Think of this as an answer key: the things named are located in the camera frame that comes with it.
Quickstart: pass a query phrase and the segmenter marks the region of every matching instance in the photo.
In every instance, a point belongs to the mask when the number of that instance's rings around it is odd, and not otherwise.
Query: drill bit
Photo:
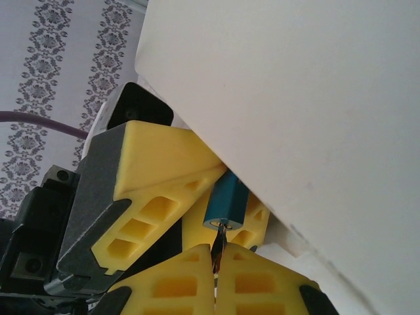
[[[213,265],[213,273],[218,274],[221,267],[221,259],[224,248],[228,244],[226,239],[226,225],[220,224],[217,235],[211,248],[211,262]]]

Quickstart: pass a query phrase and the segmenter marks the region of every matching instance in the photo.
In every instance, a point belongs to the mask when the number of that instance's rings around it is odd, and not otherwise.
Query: wallpaper
[[[116,0],[2,0],[1,110],[88,131],[100,105],[136,81],[144,15]],[[27,123],[0,125],[0,217],[12,219],[51,165],[75,169],[83,141]]]

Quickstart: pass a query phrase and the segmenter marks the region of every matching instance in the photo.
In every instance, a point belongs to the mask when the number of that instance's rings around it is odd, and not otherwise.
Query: yellow foam block
[[[121,315],[213,315],[214,281],[210,247],[189,251],[118,282],[131,296]]]
[[[206,191],[182,217],[182,248],[187,250],[197,244],[213,244],[217,231],[203,227],[205,210],[211,189]],[[249,194],[245,220],[240,229],[227,231],[228,242],[246,248],[263,244],[270,211],[252,193]]]
[[[191,130],[128,122],[114,201],[132,204],[92,246],[98,264],[128,269],[225,171]]]
[[[220,262],[216,315],[308,315],[301,285],[318,284],[239,245]]]

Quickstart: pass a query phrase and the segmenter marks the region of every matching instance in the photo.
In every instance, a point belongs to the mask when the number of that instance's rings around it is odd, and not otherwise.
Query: cable
[[[73,137],[81,139],[87,138],[86,131],[59,123],[58,121],[27,113],[0,111],[0,122],[33,123],[34,125],[59,131]]]

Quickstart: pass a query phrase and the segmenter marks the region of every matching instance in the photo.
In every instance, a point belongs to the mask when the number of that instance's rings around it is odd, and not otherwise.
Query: patterned wallpaper
[[[88,131],[110,93],[137,80],[141,13],[116,0],[2,1],[9,30],[0,38],[10,44],[0,60],[2,110]],[[77,167],[83,141],[27,123],[4,123],[0,133],[0,217],[11,219],[52,164]]]

